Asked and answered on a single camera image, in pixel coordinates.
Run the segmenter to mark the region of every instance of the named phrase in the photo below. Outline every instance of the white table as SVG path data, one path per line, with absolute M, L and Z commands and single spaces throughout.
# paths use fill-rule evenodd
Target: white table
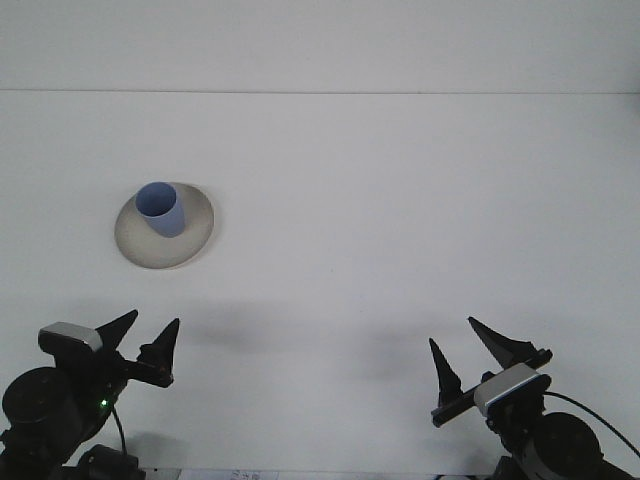
M 118 403 L 143 465 L 488 472 L 502 450 L 478 412 L 429 418 L 429 336 L 465 387 L 497 368 L 474 315 L 551 348 L 553 388 L 637 441 L 639 105 L 2 92 L 2 386 L 50 363 L 40 327 L 136 307 L 129 358 L 183 321 L 175 384 Z M 157 179 L 199 185 L 217 212 L 203 254 L 168 271 L 113 240 L 120 206 Z M 117 446 L 114 425 L 96 441 Z

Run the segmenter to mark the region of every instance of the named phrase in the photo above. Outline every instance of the cable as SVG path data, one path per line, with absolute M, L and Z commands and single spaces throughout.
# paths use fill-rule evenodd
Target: cable
M 118 431 L 120 432 L 120 441 L 122 442 L 122 455 L 126 458 L 127 457 L 127 444 L 124 441 L 124 430 L 122 429 L 122 423 L 120 422 L 120 417 L 118 417 L 118 414 L 116 413 L 116 406 L 115 405 L 111 409 L 111 412 L 113 413 L 113 418 L 116 421 L 116 425 L 118 425 Z
M 591 410 L 589 407 L 584 406 L 583 404 L 581 404 L 580 402 L 574 400 L 573 398 L 567 397 L 565 395 L 562 395 L 561 393 L 556 393 L 556 392 L 544 392 L 545 395 L 548 395 L 550 397 L 557 397 L 560 398 L 566 402 L 572 403 L 574 404 L 576 407 L 580 407 L 581 409 L 583 409 L 585 412 L 587 412 L 588 414 L 592 415 L 594 418 L 600 420 L 600 422 L 602 422 L 602 424 L 607 427 L 609 430 L 611 430 L 613 433 L 616 434 L 616 436 L 622 440 L 627 447 L 629 447 L 631 450 L 633 450 L 633 453 L 635 453 L 638 458 L 640 458 L 640 451 L 638 451 L 638 449 L 636 447 L 633 446 L 633 444 L 627 440 L 624 435 L 622 435 L 618 430 L 616 430 L 616 428 L 611 425 L 609 422 L 607 422 L 604 418 L 602 418 L 600 415 L 598 415 L 596 412 L 594 412 L 593 410 Z

